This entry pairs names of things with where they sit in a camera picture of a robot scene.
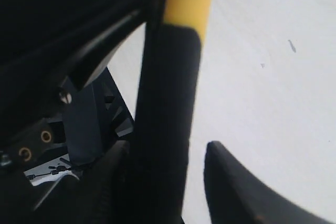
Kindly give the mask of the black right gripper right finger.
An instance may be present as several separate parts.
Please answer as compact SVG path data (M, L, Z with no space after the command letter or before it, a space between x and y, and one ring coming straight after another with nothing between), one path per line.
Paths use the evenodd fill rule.
M204 187L212 223L327 223L265 185L219 141L206 147Z

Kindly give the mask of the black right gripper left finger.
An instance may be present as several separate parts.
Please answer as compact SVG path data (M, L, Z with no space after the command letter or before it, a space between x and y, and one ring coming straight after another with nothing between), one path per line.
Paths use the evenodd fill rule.
M67 80L78 89L154 0L1 0L1 223L109 220L110 180L127 150L116 143L74 190L49 199L23 170L53 143L48 119L65 109Z

